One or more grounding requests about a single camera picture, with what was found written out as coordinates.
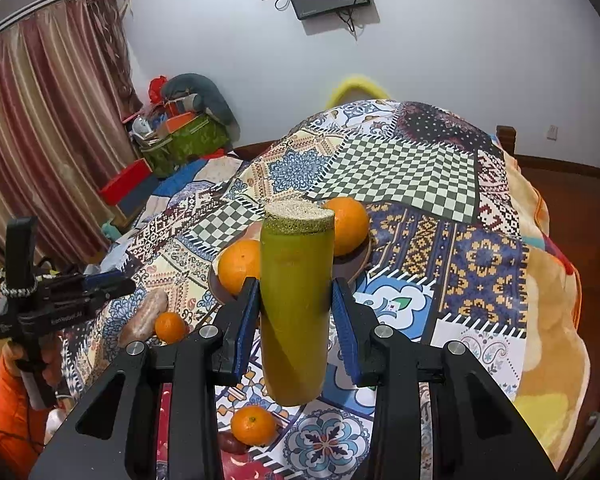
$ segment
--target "red bag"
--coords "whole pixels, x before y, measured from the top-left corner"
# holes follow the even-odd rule
[[[158,104],[162,102],[162,96],[160,95],[160,89],[168,81],[168,79],[161,75],[155,79],[151,79],[149,83],[149,99],[152,103]]]

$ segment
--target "patchwork tablecloth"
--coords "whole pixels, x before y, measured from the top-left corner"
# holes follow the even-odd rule
[[[364,202],[371,218],[373,251],[356,282],[357,301],[422,344],[463,341],[558,467],[589,379],[574,328],[577,271],[548,238],[544,202],[516,161],[465,120],[421,103],[369,100],[317,114],[223,186],[196,190],[154,218],[128,249],[136,293],[65,339],[72,393],[79,396],[114,358],[120,329],[152,288],[164,288],[170,310],[188,323],[212,319],[211,261],[261,218],[263,204],[345,195]],[[430,478],[426,384],[420,398],[421,478]],[[332,326],[320,397],[276,405],[256,337],[242,383],[217,389],[218,426],[226,428],[241,406],[259,404],[276,417],[279,435],[248,455],[223,455],[226,477],[349,478],[368,451],[374,402],[372,389],[346,375]]]

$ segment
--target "large orange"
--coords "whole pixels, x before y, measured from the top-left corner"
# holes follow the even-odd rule
[[[234,296],[248,276],[260,279],[259,240],[238,240],[224,250],[218,262],[218,279]]]
[[[334,256],[344,256],[365,241],[369,232],[369,215],[365,207],[349,196],[332,198],[324,204],[335,214]]]
[[[175,312],[163,312],[155,320],[155,335],[167,344],[177,343],[187,335],[187,324]]]
[[[243,406],[231,418],[231,432],[248,446],[266,446],[276,436],[276,419],[260,406]]]

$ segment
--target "person's hand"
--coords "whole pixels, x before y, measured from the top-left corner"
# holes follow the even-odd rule
[[[62,363],[61,348],[62,343],[56,335],[46,338],[46,341],[42,343],[42,360],[46,363],[46,368],[42,370],[42,377],[53,388],[58,386],[62,378],[60,370]],[[27,358],[25,349],[13,341],[7,341],[2,347],[2,358],[4,360],[4,367],[8,373],[13,377],[20,377],[20,369],[17,367],[16,361]]]

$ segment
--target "cut vegetable end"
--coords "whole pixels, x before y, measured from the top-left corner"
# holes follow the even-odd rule
[[[301,235],[333,229],[334,213],[313,202],[283,200],[264,208],[266,228],[278,234]]]

